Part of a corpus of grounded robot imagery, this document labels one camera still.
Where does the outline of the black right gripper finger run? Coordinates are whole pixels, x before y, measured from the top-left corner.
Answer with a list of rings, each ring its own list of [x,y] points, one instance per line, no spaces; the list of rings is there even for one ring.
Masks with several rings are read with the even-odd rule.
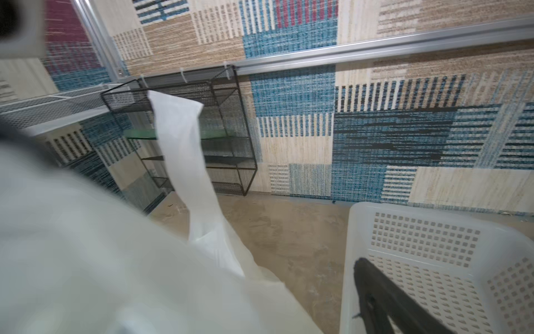
[[[451,333],[452,331],[427,313],[415,300],[364,257],[353,267],[359,297],[358,317],[367,333]]]

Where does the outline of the white perforated plastic basket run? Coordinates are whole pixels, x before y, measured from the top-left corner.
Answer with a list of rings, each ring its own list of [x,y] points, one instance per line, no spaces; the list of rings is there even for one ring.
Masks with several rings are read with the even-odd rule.
[[[357,203],[349,211],[341,333],[363,333],[353,267],[366,258],[455,333],[533,332],[533,241],[439,210]]]

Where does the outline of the white plastic bag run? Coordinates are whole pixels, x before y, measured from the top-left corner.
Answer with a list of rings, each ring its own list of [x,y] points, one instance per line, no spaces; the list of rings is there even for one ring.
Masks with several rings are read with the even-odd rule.
[[[148,97],[187,238],[1,124],[1,332],[318,333],[224,217],[200,146],[203,104]]]

